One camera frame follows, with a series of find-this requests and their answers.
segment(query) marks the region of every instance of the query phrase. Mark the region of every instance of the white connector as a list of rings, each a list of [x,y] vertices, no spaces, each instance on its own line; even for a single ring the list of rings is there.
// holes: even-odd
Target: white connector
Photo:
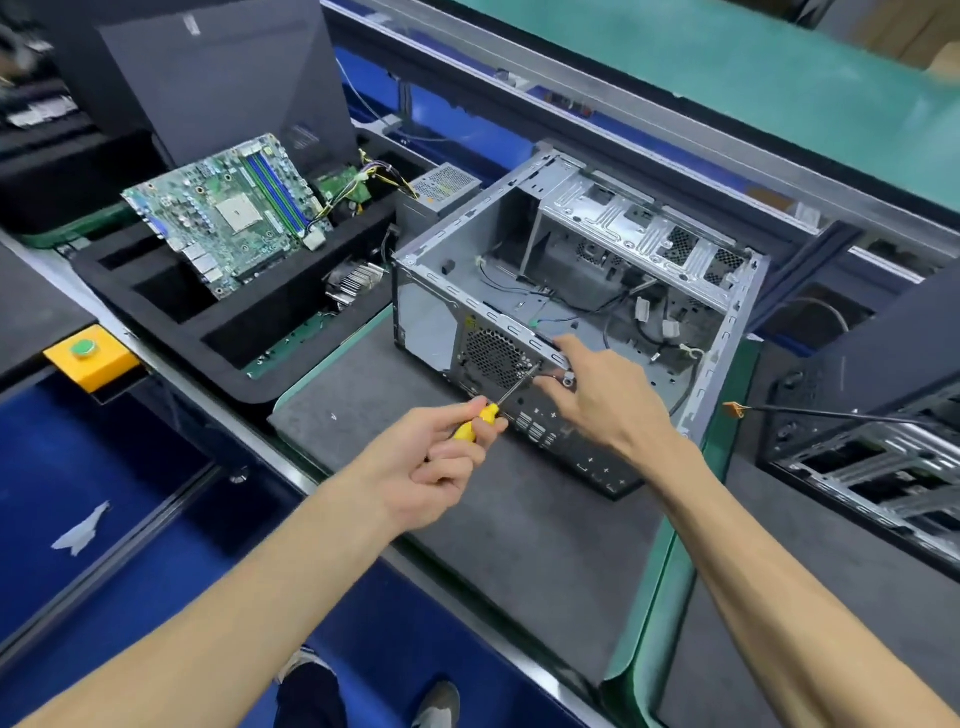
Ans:
[[[680,338],[680,322],[663,319],[663,340]]]
[[[646,324],[650,321],[650,302],[646,299],[640,297],[636,298],[636,306],[634,308],[634,318],[637,319],[642,324]]]
[[[694,359],[702,359],[707,355],[707,352],[705,352],[703,349],[694,349],[693,347],[689,347],[686,344],[681,344],[679,346],[679,349],[681,352],[685,354],[689,354],[690,357]]]
[[[310,234],[303,238],[303,245],[308,251],[316,251],[326,242],[326,235],[319,225],[313,226]]]

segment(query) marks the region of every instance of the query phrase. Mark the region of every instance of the green circuit board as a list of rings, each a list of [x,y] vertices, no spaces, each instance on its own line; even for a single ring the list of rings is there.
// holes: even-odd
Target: green circuit board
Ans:
[[[125,190],[150,228],[225,298],[304,245],[316,250],[324,208],[272,134]]]

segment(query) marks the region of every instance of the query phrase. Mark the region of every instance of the metal rail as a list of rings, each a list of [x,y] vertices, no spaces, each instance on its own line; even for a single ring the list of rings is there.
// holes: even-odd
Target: metal rail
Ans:
[[[510,71],[527,82],[556,91],[617,121],[715,162],[752,182],[814,206],[827,217],[930,251],[931,257],[935,258],[934,262],[946,263],[960,256],[958,231],[779,157],[743,139],[713,129],[696,119],[548,58],[419,0],[359,0],[360,5],[376,11],[377,17],[364,17],[337,5],[333,0],[321,2],[328,12],[348,17],[354,22],[375,28],[379,33],[401,39],[402,42],[439,57],[433,49],[426,48],[388,26],[426,33],[440,43],[491,68]],[[383,22],[384,16],[394,22]],[[458,64],[458,61],[453,59],[445,60],[450,64]],[[523,94],[521,90],[512,88],[506,80],[501,80],[502,75],[500,76],[499,79],[494,76],[485,78],[491,85],[508,87],[514,93]],[[538,101],[530,96],[527,98],[530,103]]]

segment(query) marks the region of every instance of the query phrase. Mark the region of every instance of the right hand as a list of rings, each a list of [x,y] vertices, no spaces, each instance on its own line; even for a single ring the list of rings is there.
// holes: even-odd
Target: right hand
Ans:
[[[648,478],[661,464],[683,456],[690,443],[670,424],[666,406],[643,367],[610,350],[592,352],[572,334],[558,336],[554,343],[577,376],[577,391],[552,376],[538,376],[534,383],[565,420]]]

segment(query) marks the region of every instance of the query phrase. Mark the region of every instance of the yellow screwdriver handle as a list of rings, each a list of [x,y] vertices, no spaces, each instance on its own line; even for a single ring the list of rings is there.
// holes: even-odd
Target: yellow screwdriver handle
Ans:
[[[480,419],[485,423],[490,425],[493,424],[493,421],[496,420],[496,414],[500,411],[500,408],[495,404],[488,404],[480,411]],[[468,442],[475,443],[477,441],[476,432],[473,431],[473,422],[463,423],[457,427],[457,431],[453,433],[454,440],[467,440]]]

